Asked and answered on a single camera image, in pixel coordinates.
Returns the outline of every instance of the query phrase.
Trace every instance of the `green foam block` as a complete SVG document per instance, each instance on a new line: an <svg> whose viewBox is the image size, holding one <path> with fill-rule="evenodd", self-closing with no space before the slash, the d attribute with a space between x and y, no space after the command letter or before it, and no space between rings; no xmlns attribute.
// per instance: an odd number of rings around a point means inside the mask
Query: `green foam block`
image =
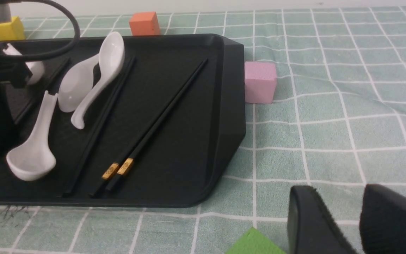
<svg viewBox="0 0 406 254"><path fill-rule="evenodd" d="M255 228L250 228L227 254L286 254Z"/></svg>

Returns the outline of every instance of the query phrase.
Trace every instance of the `yellow foam cube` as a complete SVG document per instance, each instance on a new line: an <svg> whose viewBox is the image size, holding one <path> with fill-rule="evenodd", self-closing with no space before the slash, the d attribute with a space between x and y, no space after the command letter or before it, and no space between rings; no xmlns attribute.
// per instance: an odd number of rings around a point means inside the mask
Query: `yellow foam cube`
<svg viewBox="0 0 406 254"><path fill-rule="evenodd" d="M20 17L12 17L11 22L0 23L0 41L24 40L24 26Z"/></svg>

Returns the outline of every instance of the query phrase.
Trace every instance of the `orange foam cube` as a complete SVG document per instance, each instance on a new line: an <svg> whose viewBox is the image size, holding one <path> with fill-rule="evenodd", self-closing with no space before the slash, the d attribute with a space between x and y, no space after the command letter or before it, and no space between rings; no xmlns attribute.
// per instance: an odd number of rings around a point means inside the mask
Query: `orange foam cube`
<svg viewBox="0 0 406 254"><path fill-rule="evenodd" d="M155 11L138 12L129 20L133 35L160 35L158 16Z"/></svg>

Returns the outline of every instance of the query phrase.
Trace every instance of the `white wall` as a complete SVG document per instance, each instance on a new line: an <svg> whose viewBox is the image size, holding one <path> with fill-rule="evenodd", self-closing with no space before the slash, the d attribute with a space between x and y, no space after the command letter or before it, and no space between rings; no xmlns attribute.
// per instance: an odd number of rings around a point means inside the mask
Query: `white wall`
<svg viewBox="0 0 406 254"><path fill-rule="evenodd" d="M406 5L406 0L55 0L75 16L156 12L264 10L274 8L330 8ZM60 16L54 8L37 3L11 5L22 17Z"/></svg>

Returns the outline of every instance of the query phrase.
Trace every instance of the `gold chopstick tip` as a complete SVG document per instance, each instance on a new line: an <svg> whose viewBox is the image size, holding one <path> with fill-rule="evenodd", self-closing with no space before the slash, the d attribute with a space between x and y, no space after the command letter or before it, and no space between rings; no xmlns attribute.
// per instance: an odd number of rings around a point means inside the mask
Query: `gold chopstick tip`
<svg viewBox="0 0 406 254"><path fill-rule="evenodd" d="M117 174L119 175L125 175L131 167L133 166L134 159L127 158L126 161L124 161L123 165L120 167L118 170Z"/></svg>
<svg viewBox="0 0 406 254"><path fill-rule="evenodd" d="M112 165L106 170L106 172L104 172L101 178L103 178L104 180L111 179L117 172L118 168L119 168L118 163L112 163Z"/></svg>

